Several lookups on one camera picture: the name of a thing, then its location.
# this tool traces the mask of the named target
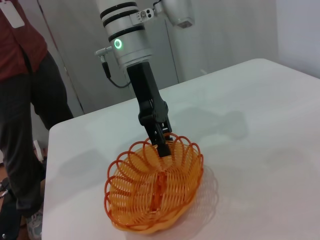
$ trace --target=black stripe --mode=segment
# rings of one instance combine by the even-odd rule
[[[145,26],[143,26],[143,25],[133,26],[133,27],[127,28],[125,30],[119,31],[109,37],[109,42],[111,42],[113,39],[116,39],[122,35],[129,34],[129,33],[135,32],[135,31],[139,31],[139,30],[145,30]]]
[[[102,19],[105,15],[112,13],[115,10],[118,9],[123,9],[123,8],[127,8],[127,7],[137,7],[138,5],[134,2],[134,1],[130,1],[130,2],[125,2],[125,3],[121,3],[119,5],[115,5],[113,7],[110,7],[106,10],[104,10],[101,14],[100,14],[100,18]]]
[[[120,18],[123,18],[123,17],[126,17],[126,16],[129,16],[131,14],[135,14],[135,13],[138,13],[139,10],[138,9],[135,9],[135,10],[130,10],[130,11],[124,11],[124,12],[121,12],[121,13],[118,13],[116,15],[113,15],[111,17],[109,17],[107,20],[105,20],[103,22],[103,26],[107,26],[109,23],[117,20],[117,19],[120,19]]]
[[[160,3],[161,1],[162,1],[162,0],[159,0],[159,1],[155,2],[155,3],[153,4],[153,6],[157,5],[157,4]]]

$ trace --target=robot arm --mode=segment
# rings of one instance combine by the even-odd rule
[[[152,50],[144,22],[155,15],[166,14],[173,25],[187,28],[194,24],[190,0],[160,0],[153,6],[139,11],[134,0],[96,0],[100,18],[108,34],[111,48],[96,52],[100,56],[113,50],[119,66],[127,72],[139,103],[139,121],[160,157],[171,154],[165,133],[172,132],[168,106],[160,96],[148,59]],[[103,66],[107,77],[107,63]]]

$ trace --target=id badge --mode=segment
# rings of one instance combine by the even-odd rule
[[[21,16],[17,12],[15,6],[11,1],[0,0],[0,9],[14,29],[20,28],[25,25],[25,22],[22,20]]]

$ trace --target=red shirt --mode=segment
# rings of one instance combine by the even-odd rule
[[[45,39],[30,24],[18,0],[10,1],[23,19],[24,26],[13,28],[0,10],[0,82],[18,74],[28,74],[22,49],[33,72],[38,70],[48,52]]]

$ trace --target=floor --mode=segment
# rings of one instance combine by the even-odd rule
[[[3,167],[3,165],[1,165],[0,166],[0,182],[6,177],[7,177],[7,174],[6,174],[5,168]],[[3,202],[3,199],[0,199],[0,209],[2,206],[2,202]],[[23,226],[23,225],[25,225],[25,223],[22,222],[21,225],[22,225],[22,227],[20,228],[20,233],[19,233],[19,237],[17,238],[17,240],[29,240],[27,228],[26,228],[26,226]]]

